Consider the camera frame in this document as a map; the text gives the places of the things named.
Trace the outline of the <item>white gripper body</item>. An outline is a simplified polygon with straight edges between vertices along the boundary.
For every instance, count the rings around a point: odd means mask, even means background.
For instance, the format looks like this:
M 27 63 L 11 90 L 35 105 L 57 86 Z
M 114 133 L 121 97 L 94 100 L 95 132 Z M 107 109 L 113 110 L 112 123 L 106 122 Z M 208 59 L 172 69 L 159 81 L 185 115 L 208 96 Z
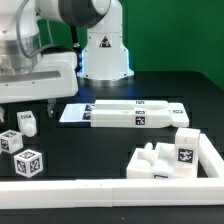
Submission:
M 25 75 L 0 75 L 0 104 L 74 96 L 78 91 L 75 53 L 46 54 Z

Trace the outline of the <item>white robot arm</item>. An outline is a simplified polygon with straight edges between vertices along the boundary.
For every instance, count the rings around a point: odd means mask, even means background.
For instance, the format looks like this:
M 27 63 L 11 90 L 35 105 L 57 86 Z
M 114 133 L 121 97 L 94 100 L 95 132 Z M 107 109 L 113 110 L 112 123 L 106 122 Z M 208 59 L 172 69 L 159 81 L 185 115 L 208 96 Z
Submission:
M 87 29 L 78 57 L 50 53 L 40 44 L 37 21 Z M 118 0 L 0 0 L 0 104 L 73 96 L 80 83 L 117 86 L 134 78 L 123 45 Z

